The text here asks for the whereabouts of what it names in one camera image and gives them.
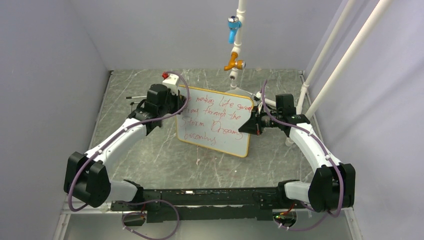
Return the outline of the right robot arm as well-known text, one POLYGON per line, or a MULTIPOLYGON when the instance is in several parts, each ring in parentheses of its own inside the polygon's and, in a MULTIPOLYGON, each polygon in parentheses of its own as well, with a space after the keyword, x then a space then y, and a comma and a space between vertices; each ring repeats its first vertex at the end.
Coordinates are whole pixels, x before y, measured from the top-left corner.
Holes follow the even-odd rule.
POLYGON ((292 94, 278 94, 275 100, 274 109, 268 108, 266 103, 253 107, 249 119, 238 131, 261 135, 266 128, 280 129, 297 145, 313 170, 310 183, 294 179, 279 182, 276 203, 287 208, 298 201, 317 213, 337 217, 343 208, 354 204, 355 168, 350 163, 342 163, 329 151, 314 133, 308 118, 296 112, 292 94))

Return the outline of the yellow-framed whiteboard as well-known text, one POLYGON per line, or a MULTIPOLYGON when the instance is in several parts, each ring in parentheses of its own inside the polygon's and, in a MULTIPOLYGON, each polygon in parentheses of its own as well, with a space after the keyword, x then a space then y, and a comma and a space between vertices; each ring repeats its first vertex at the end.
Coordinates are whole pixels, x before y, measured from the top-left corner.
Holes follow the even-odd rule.
POLYGON ((186 108, 176 116, 177 138, 185 143, 245 158, 250 135, 239 132, 254 107, 247 96, 179 85, 188 96, 186 108))

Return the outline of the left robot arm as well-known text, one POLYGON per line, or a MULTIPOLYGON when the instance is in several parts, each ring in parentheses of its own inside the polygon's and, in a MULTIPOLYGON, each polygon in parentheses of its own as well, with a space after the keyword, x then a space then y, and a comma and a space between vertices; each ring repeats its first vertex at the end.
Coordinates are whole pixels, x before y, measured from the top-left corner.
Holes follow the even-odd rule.
POLYGON ((69 209, 78 212, 108 201, 123 202, 131 210, 139 209, 145 200, 143 187, 130 180, 111 180, 112 168, 136 142, 161 127, 162 120, 180 114, 189 97, 188 92, 181 94, 175 85, 153 84, 146 99, 112 135, 86 153, 72 153, 67 160, 63 186, 69 209))

